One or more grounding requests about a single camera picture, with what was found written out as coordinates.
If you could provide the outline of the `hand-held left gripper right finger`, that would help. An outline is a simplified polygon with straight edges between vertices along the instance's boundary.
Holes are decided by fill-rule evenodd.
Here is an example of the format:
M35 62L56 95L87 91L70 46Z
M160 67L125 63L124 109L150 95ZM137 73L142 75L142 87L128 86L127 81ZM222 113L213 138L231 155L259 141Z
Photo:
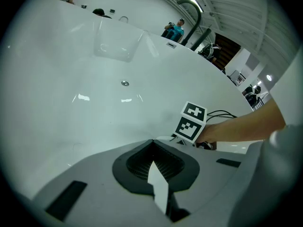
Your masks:
M158 140L172 156L153 160L155 204L163 213L176 205L180 218L208 203L231 179L243 154L195 148L168 140Z

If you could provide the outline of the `white bathtub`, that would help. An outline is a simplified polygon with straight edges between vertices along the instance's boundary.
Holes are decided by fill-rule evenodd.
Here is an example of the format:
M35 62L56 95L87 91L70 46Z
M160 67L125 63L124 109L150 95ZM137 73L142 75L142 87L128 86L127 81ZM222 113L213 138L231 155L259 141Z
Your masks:
M31 199L89 155L171 135L186 101L236 116L252 111L187 47L62 1L27 0L0 42L5 176Z

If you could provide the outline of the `person's white shirt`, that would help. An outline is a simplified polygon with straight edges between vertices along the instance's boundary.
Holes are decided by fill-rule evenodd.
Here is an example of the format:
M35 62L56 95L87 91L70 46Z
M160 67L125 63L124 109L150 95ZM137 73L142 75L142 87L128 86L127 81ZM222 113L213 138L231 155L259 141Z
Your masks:
M287 125L303 125L303 47L270 94Z

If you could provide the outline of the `black hand shower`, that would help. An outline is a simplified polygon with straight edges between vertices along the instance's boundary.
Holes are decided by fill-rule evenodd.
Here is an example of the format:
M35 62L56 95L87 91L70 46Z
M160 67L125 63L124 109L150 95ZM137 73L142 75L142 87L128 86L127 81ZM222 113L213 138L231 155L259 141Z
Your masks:
M198 46L209 36L211 29L207 28L204 33L196 40L196 42L190 47L190 50L195 51Z

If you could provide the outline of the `person's right forearm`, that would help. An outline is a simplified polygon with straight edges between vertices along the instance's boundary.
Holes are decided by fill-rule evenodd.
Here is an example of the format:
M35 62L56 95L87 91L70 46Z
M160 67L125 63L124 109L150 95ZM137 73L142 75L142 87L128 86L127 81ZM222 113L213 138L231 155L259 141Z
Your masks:
M285 120L276 102L270 99L261 108L247 115L217 124L207 124L196 139L196 143L265 140L285 126Z

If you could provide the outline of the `black curved bathtub faucet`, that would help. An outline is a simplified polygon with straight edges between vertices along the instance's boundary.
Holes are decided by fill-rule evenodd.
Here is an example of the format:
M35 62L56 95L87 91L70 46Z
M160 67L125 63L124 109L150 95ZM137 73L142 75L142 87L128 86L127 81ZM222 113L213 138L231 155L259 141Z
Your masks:
M192 27L192 29L190 30L190 32L188 33L188 35L185 37L185 39L183 39L183 41L181 42L181 45L183 45L183 46L185 46L187 43L188 43L188 41L189 41L189 39L190 39L190 37L193 35L193 33L195 32L195 30L198 28L198 26L199 26L199 24L200 24L200 21L201 21L201 11L200 11L200 9L199 9L199 6L198 5L196 5L193 1L191 1L191 0L178 0L177 1L177 4L183 4L183 3L188 3L188 4L190 4L190 5L192 5L194 8L195 8L195 10L197 11L197 20L196 20L196 23L195 23L195 25Z

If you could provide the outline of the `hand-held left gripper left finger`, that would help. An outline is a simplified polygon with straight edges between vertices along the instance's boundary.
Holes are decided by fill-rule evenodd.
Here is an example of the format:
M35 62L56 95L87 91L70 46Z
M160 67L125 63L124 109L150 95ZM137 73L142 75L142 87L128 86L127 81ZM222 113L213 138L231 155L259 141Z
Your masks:
M168 227L171 220L156 205L151 195L129 192L114 178L114 161L151 140L139 141L88 156L49 181L34 197L55 224L67 227ZM86 186L63 220L54 216L54 204L64 209L59 196L71 184Z

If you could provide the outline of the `brown wooden staircase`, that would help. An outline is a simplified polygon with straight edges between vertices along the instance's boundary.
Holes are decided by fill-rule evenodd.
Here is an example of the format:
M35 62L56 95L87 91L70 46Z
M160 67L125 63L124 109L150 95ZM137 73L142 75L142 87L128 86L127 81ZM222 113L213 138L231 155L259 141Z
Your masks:
M239 52L241 46L227 37L215 33L215 44L221 45L219 58L216 59L214 65L222 70Z

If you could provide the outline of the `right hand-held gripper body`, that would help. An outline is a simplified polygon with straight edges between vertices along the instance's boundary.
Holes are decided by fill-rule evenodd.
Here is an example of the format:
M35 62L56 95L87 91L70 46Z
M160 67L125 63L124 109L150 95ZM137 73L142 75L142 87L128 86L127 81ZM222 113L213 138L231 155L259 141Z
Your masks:
M207 109L186 101L181 110L181 118L170 140L174 143L196 147L196 140L206 126Z

